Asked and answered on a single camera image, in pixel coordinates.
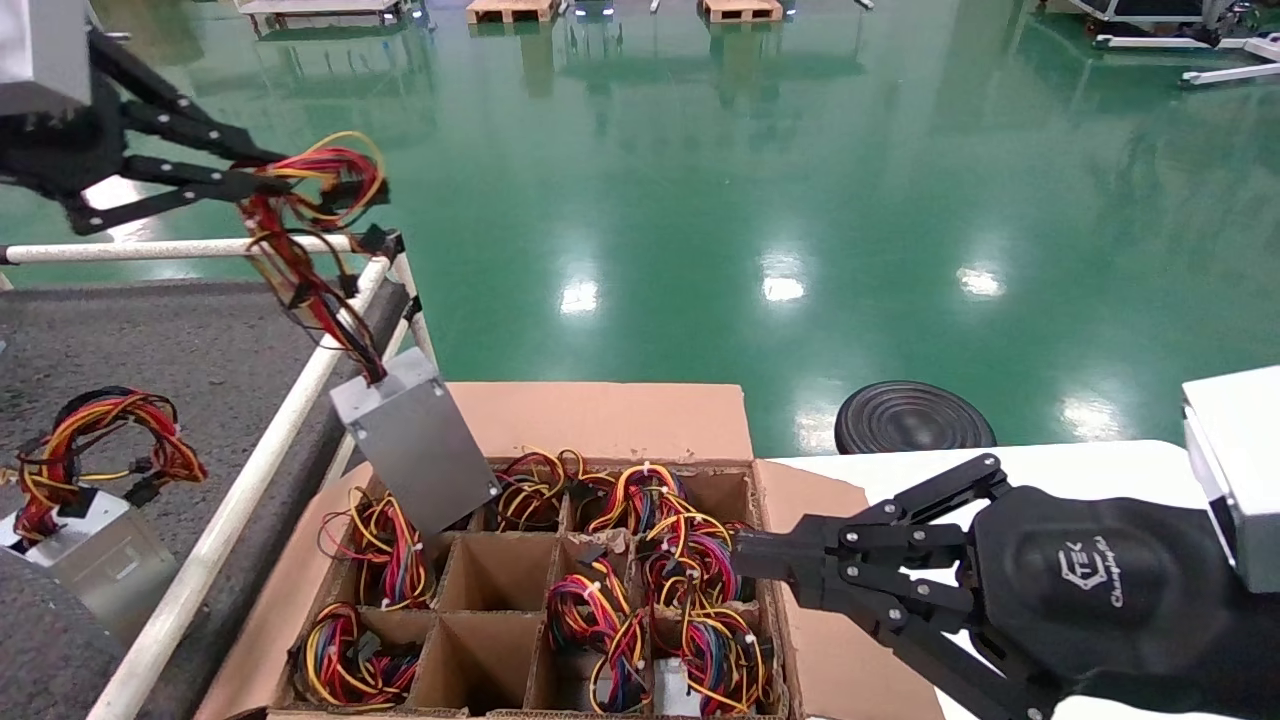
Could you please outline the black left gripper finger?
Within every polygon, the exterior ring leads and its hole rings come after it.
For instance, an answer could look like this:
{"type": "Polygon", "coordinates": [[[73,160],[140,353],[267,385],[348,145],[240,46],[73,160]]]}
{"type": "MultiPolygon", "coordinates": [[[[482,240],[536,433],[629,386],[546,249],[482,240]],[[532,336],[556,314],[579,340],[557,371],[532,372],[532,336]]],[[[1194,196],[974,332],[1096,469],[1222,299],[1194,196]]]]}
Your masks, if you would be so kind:
{"type": "Polygon", "coordinates": [[[257,195],[283,197],[293,191],[288,179],[157,158],[127,158],[116,174],[127,181],[161,184],[169,190],[108,209],[92,208],[82,199],[82,192],[73,193],[65,197],[65,214],[77,234],[92,234],[147,220],[201,200],[236,204],[257,195]]]}
{"type": "Polygon", "coordinates": [[[88,32],[90,67],[116,99],[108,102],[123,127],[197,149],[238,167],[265,167],[285,155],[266,150],[238,126],[219,122],[165,77],[101,29],[88,32]]]}

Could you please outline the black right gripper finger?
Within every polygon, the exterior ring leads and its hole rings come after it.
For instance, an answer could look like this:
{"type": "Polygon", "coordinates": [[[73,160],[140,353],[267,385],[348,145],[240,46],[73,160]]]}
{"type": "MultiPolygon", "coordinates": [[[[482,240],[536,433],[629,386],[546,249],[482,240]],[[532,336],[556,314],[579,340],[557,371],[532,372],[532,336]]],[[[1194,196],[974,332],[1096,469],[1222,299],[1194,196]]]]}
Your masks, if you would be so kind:
{"type": "Polygon", "coordinates": [[[803,515],[786,533],[739,533],[736,564],[808,564],[842,559],[868,564],[952,564],[964,555],[965,530],[932,521],[1009,491],[992,454],[982,454],[850,518],[803,515]]]}
{"type": "Polygon", "coordinates": [[[1019,683],[951,641],[974,609],[970,592],[861,562],[736,562],[786,584],[796,605],[842,616],[978,719],[1050,719],[1060,693],[1019,683]]]}

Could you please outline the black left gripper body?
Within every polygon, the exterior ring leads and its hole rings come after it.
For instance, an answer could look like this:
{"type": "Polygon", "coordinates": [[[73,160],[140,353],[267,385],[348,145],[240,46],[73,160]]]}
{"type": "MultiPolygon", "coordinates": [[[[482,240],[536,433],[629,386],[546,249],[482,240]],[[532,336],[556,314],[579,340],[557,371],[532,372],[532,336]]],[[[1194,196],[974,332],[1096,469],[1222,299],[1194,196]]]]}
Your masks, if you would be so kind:
{"type": "Polygon", "coordinates": [[[3,183],[61,200],[119,174],[128,149],[120,105],[114,86],[95,85],[88,106],[4,117],[3,183]]]}

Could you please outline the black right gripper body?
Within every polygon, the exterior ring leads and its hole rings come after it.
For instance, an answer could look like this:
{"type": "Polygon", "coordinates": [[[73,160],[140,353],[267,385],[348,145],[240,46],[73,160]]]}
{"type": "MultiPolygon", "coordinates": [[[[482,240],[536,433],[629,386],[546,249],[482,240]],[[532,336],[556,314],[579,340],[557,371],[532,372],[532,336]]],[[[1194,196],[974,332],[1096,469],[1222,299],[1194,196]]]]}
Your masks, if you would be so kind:
{"type": "Polygon", "coordinates": [[[1207,512],[1018,487],[970,536],[972,642],[1007,676],[1162,714],[1277,716],[1277,596],[1245,588],[1207,512]]]}

